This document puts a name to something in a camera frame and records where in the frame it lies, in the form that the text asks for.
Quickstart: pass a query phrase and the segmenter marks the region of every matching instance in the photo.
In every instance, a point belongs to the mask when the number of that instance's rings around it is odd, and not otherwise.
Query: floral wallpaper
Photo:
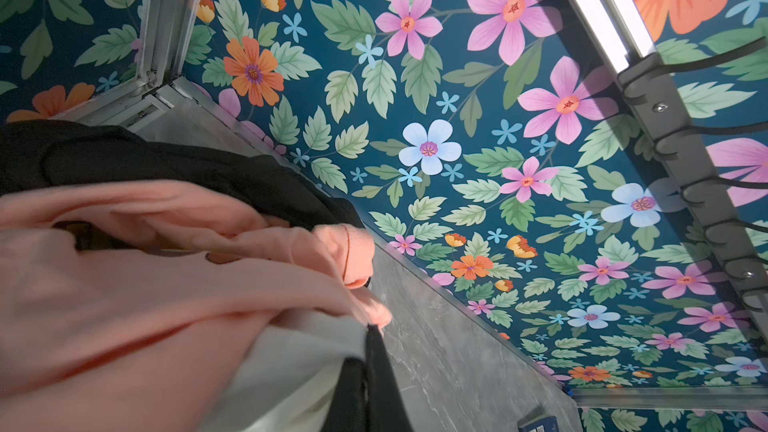
[[[141,0],[0,0],[0,120],[45,119],[136,75]]]
[[[667,11],[657,39],[667,14],[703,29],[762,3],[725,0],[699,20],[649,1]],[[665,57],[705,53],[665,40],[680,50],[660,44]],[[756,60],[677,79],[717,119],[749,106],[761,71]],[[768,381],[760,334],[567,0],[200,0],[184,73],[570,387]],[[588,432],[765,424],[745,412],[583,414]]]

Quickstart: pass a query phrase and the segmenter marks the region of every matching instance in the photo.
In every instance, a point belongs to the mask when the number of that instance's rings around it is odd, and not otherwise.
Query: light blue flower
[[[374,56],[380,57],[384,53],[383,48],[373,46],[373,37],[371,34],[366,34],[365,45],[358,42],[355,44],[355,48],[362,52],[362,55],[360,55],[360,58],[357,60],[357,62],[363,63],[367,60],[368,67],[370,68],[373,68],[373,66],[376,64],[376,58]]]
[[[520,130],[523,128],[523,124],[516,123],[512,127],[509,126],[509,122],[507,122],[506,119],[502,119],[502,128],[491,130],[491,134],[495,136],[499,136],[498,140],[496,141],[497,145],[501,145],[504,143],[504,140],[509,140],[509,143],[514,144],[518,138],[513,135],[514,132]]]
[[[569,302],[569,304],[573,305],[576,308],[587,308],[587,306],[590,305],[591,302],[584,302],[580,298],[577,298],[573,302]]]
[[[116,86],[120,83],[119,80],[115,79],[115,77],[118,76],[117,71],[112,72],[109,76],[109,79],[105,77],[99,77],[98,82],[101,84],[99,87],[96,87],[96,92],[101,92],[102,90],[107,92],[112,87]]]
[[[624,295],[627,295],[629,298],[645,298],[645,295],[648,293],[647,290],[637,290],[634,287],[631,287],[629,289],[629,292],[625,292]]]
[[[352,176],[352,182],[359,180],[362,184],[362,178],[368,177],[368,172],[360,172],[360,168],[356,167],[355,170],[350,170],[350,175]]]
[[[725,14],[725,17],[732,17],[746,10],[741,23],[744,25],[751,24],[757,18],[763,4],[768,4],[768,0],[744,0],[744,2],[732,6]]]
[[[398,168],[398,172],[402,174],[402,177],[398,178],[400,182],[408,181],[408,187],[413,187],[414,182],[421,182],[422,178],[418,177],[416,174],[418,174],[418,167],[411,167],[409,171],[405,170],[404,168]]]
[[[744,412],[726,412],[726,420],[732,420],[734,422],[734,427],[744,427],[745,425],[749,425],[746,420],[744,420]]]
[[[642,274],[635,272],[632,274],[632,280],[638,281],[641,284],[651,279],[650,272],[643,272]]]
[[[450,109],[451,112],[456,112],[456,106],[453,105],[453,103],[457,100],[458,100],[458,94],[453,94],[453,96],[449,99],[448,93],[446,91],[443,91],[442,100],[438,100],[436,104],[437,104],[437,107],[442,107],[442,113],[446,113],[448,109]]]
[[[488,238],[486,238],[485,240],[488,240],[488,241],[493,240],[498,244],[503,238],[509,238],[509,235],[502,234],[502,228],[499,227],[496,229],[496,232],[494,232],[493,230],[489,230]]]
[[[755,346],[750,344],[749,342],[745,342],[745,343],[741,343],[741,344],[736,344],[734,346],[734,348],[737,348],[737,349],[741,350],[742,352],[746,352],[747,350],[754,349]]]
[[[578,225],[579,228],[576,230],[576,234],[579,234],[581,232],[586,232],[587,235],[592,235],[593,231],[595,230],[603,230],[603,226],[596,226],[595,224],[598,223],[598,220],[596,218],[590,218],[592,216],[592,211],[587,210],[584,213],[584,216],[580,216],[579,214],[573,214],[571,217],[575,218],[573,222],[571,222],[570,226],[576,226]]]
[[[293,163],[294,164],[298,164],[298,163],[301,162],[301,166],[302,167],[306,167],[305,160],[309,160],[310,159],[310,157],[308,155],[302,154],[301,153],[301,149],[299,149],[298,147],[296,148],[296,151],[295,152],[291,152],[290,155],[291,155],[291,157],[293,157]]]
[[[547,153],[547,149],[554,147],[554,142],[547,142],[547,134],[542,135],[542,140],[531,140],[531,144],[534,146],[534,148],[530,150],[530,153],[535,154],[536,151],[538,151],[540,156]]]
[[[553,315],[550,315],[550,316],[549,316],[549,321],[550,321],[550,323],[552,323],[552,324],[555,324],[555,323],[557,323],[557,324],[560,324],[560,325],[562,325],[562,324],[564,324],[564,323],[565,323],[565,321],[567,321],[567,320],[568,320],[568,317],[563,317],[563,315],[562,315],[562,314],[557,314],[557,315],[554,315],[554,316],[553,316]]]
[[[526,272],[530,272],[532,268],[538,268],[538,266],[533,265],[533,261],[531,259],[528,259],[527,261],[525,261],[525,264],[523,262],[518,262],[518,268],[521,268]]]
[[[299,36],[306,37],[306,30],[304,30],[304,27],[299,27],[299,24],[301,24],[301,14],[296,12],[296,14],[293,16],[293,21],[290,19],[290,17],[288,17],[288,15],[283,14],[283,20],[286,22],[286,24],[288,24],[288,27],[283,29],[283,34],[293,34],[293,42],[299,43]]]
[[[445,164],[446,171],[440,174],[443,177],[448,177],[448,180],[453,182],[454,178],[464,178],[464,174],[460,173],[458,170],[462,168],[462,164],[456,164],[455,167],[451,167],[450,164]]]

